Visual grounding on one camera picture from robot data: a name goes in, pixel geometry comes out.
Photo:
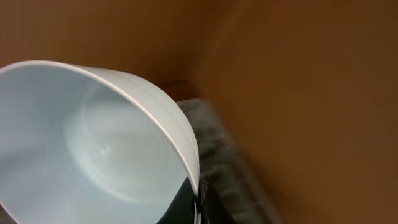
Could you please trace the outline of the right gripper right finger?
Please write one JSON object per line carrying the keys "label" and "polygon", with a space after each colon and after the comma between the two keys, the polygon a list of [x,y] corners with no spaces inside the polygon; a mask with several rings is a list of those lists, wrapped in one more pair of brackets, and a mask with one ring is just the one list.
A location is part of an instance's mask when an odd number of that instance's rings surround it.
{"label": "right gripper right finger", "polygon": [[200,179],[201,224],[217,224],[216,191],[207,177]]}

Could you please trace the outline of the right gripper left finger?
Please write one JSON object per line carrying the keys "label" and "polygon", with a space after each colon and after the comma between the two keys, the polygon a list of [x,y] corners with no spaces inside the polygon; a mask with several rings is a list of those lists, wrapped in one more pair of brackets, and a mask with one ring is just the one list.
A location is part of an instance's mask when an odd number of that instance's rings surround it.
{"label": "right gripper left finger", "polygon": [[188,177],[157,224],[194,224],[195,195]]}

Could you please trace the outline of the light blue bowl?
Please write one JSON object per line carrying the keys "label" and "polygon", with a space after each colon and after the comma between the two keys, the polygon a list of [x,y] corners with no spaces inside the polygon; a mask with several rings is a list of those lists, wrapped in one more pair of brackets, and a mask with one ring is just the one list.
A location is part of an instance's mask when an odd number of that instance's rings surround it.
{"label": "light blue bowl", "polygon": [[176,102],[130,73],[32,60],[1,69],[1,206],[17,223],[157,223],[198,145]]}

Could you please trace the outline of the grey dishwasher rack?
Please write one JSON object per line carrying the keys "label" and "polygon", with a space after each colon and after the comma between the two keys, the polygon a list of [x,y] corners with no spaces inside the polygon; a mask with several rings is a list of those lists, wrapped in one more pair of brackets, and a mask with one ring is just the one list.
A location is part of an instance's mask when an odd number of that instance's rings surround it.
{"label": "grey dishwasher rack", "polygon": [[[282,224],[277,210],[254,180],[209,102],[191,99],[178,105],[197,139],[200,179],[207,177],[216,191],[218,223]],[[197,208],[201,223],[200,199]]]}

